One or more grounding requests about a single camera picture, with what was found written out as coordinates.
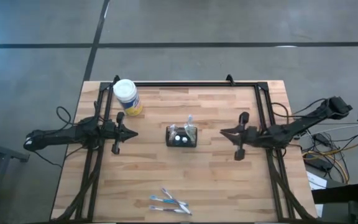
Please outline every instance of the yellow cable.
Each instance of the yellow cable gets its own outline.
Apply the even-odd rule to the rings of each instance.
[[[344,149],[338,149],[338,150],[333,150],[333,151],[329,151],[329,152],[314,152],[314,151],[308,151],[308,152],[305,152],[302,154],[302,156],[306,155],[306,154],[318,154],[319,156],[316,156],[316,157],[313,157],[313,158],[303,158],[304,160],[312,160],[312,159],[319,159],[323,156],[328,156],[328,155],[333,155],[333,154],[336,154],[336,153],[339,153],[341,151],[346,151],[346,150],[349,150],[349,149],[353,149],[355,147],[357,147],[358,144],[355,144],[353,146],[349,146],[349,147],[346,147]]]
[[[356,145],[354,145],[354,146],[347,147],[347,148],[345,148],[345,149],[343,149],[343,150],[353,149],[353,148],[355,148],[356,146],[358,146],[358,144],[356,144]],[[342,173],[343,173],[344,176],[345,176],[345,181],[346,181],[346,183],[349,183],[349,177],[347,176],[347,173],[346,173],[345,169],[343,169],[343,166],[342,166],[337,160],[335,160],[332,156],[330,156],[330,154],[324,154],[324,155],[319,156],[319,157],[323,157],[323,156],[326,156],[326,157],[332,159],[332,160],[334,161],[334,166],[335,166],[335,164],[338,164],[339,168],[342,170]]]
[[[347,176],[347,173],[345,172],[345,169],[343,169],[343,166],[337,160],[335,160],[332,156],[327,156],[327,157],[334,161],[334,166],[335,166],[335,163],[339,165],[339,168],[341,168],[342,173],[345,175],[346,183],[348,183],[349,182],[349,177]]]

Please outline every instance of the gray floor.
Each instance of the gray floor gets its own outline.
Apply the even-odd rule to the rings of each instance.
[[[0,0],[0,44],[92,43],[102,4]],[[104,43],[330,41],[358,41],[358,1],[112,0],[101,36]],[[25,152],[27,133],[62,125],[57,106],[75,113],[89,54],[90,49],[0,49],[0,145]],[[318,98],[342,96],[354,110],[341,122],[357,120],[358,47],[99,49],[91,80],[222,80],[228,73],[237,80],[285,80],[293,111]],[[331,132],[334,139],[357,133]],[[64,149],[40,153],[62,163]],[[345,155],[351,183],[358,183],[358,149]],[[48,220],[59,175],[58,167],[34,155],[27,164],[12,161],[0,189],[0,223]]]

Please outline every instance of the wooden table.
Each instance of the wooden table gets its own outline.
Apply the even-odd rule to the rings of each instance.
[[[93,115],[99,84],[84,83],[76,121]],[[268,85],[272,102],[290,110],[284,82],[268,81]],[[138,91],[144,109],[138,116],[126,116],[124,124],[139,135],[121,144],[120,155],[112,154],[113,141],[106,142],[94,222],[277,221],[265,151],[244,145],[246,158],[234,161],[236,147],[219,133],[235,127],[243,111],[250,114],[248,125],[259,126],[253,88],[138,87]],[[273,108],[285,113],[279,106]],[[111,117],[115,119],[119,111],[122,108],[114,98]],[[189,114],[199,130],[197,148],[168,148],[165,127],[183,126]],[[285,120],[276,117],[276,122]],[[67,153],[78,147],[70,145]],[[83,150],[65,161],[52,218],[62,214],[78,193],[85,157]],[[284,161],[291,190],[316,216],[299,148],[288,147]],[[169,207],[149,200],[153,194],[164,197],[161,187],[188,202],[193,216],[149,210],[149,205]]]

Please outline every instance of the blue toothbrush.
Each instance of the blue toothbrush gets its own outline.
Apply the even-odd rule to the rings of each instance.
[[[156,201],[159,201],[159,202],[164,202],[164,203],[171,203],[171,204],[176,204],[176,202],[172,199],[162,199],[162,198],[158,198],[157,196],[155,195],[150,195],[150,199],[151,200],[156,200]],[[180,204],[188,207],[189,205],[186,203],[186,202],[179,202]]]
[[[170,193],[168,193],[168,191],[165,189],[165,188],[161,188],[161,190],[162,190],[162,192],[164,193],[164,194],[166,194],[170,199],[172,199],[173,201],[175,201],[175,203],[177,204],[177,205],[179,205],[179,207],[183,210],[183,211],[185,211],[187,214],[189,214],[189,215],[192,215],[191,214],[191,211],[188,209],[188,208],[186,208],[186,206],[184,206],[184,205],[182,205],[178,200],[176,200]]]

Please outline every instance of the yellow label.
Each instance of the yellow label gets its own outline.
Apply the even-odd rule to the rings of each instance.
[[[139,103],[136,107],[131,106],[130,108],[126,108],[125,112],[129,115],[129,116],[136,116],[138,114],[140,114],[140,112],[142,112],[143,106]]]

